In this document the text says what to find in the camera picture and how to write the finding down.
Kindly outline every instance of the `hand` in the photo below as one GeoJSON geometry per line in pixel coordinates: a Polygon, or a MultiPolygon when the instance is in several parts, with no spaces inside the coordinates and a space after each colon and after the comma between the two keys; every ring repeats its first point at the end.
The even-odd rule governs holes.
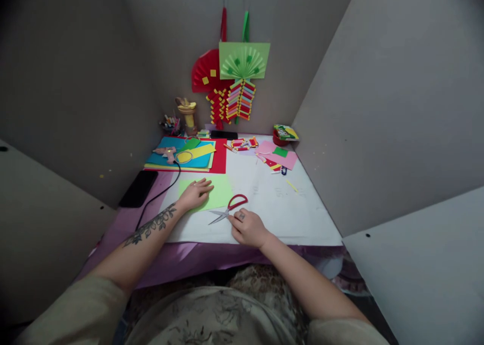
{"type": "Polygon", "coordinates": [[[182,195],[176,202],[181,210],[188,211],[199,207],[208,199],[208,194],[213,186],[209,186],[212,183],[211,180],[207,181],[206,178],[200,181],[193,181],[186,189],[183,191],[182,195]]]}
{"type": "Polygon", "coordinates": [[[232,236],[240,244],[261,248],[271,232],[266,229],[261,218],[254,212],[241,209],[228,220],[232,224],[232,236]]]}

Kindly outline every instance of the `glue gun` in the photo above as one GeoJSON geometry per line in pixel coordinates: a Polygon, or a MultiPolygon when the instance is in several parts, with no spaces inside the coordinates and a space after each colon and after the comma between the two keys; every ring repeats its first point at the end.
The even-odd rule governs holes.
{"type": "Polygon", "coordinates": [[[173,164],[175,157],[173,154],[176,152],[174,147],[160,147],[154,149],[153,152],[163,155],[163,157],[168,157],[168,164],[173,164]]]}

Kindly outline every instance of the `smartphone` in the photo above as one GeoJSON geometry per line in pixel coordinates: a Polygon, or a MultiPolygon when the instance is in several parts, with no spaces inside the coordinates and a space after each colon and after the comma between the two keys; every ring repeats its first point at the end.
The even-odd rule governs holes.
{"type": "Polygon", "coordinates": [[[237,132],[225,132],[225,131],[212,131],[210,132],[210,138],[225,138],[228,140],[238,139],[237,132]]]}
{"type": "Polygon", "coordinates": [[[141,207],[157,177],[157,171],[140,171],[119,202],[119,206],[141,207]]]}

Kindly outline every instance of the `pink tablecloth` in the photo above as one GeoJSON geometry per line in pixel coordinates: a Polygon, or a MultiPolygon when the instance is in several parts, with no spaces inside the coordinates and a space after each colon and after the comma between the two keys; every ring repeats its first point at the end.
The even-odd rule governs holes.
{"type": "MultiPolygon", "coordinates": [[[[146,202],[163,191],[171,182],[174,173],[159,172],[146,202]]],[[[145,210],[142,224],[156,216],[165,194],[154,200],[145,210]]],[[[96,251],[89,257],[76,280],[83,278],[124,239],[133,233],[143,207],[138,209],[120,208],[114,223],[104,233],[96,251]]],[[[340,256],[343,247],[291,246],[300,255],[329,258],[340,256]]],[[[258,249],[236,244],[210,243],[167,243],[158,257],[138,283],[137,288],[171,282],[177,279],[208,272],[214,269],[227,269],[247,263],[269,263],[258,249]]]]}

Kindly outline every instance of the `red container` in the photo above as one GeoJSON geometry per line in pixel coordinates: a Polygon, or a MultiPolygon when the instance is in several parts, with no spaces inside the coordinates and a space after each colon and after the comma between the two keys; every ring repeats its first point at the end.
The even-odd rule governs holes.
{"type": "Polygon", "coordinates": [[[290,141],[282,141],[281,139],[279,139],[279,136],[277,135],[277,130],[274,130],[272,132],[272,142],[274,142],[274,144],[276,144],[277,146],[282,147],[287,146],[290,141]]]}

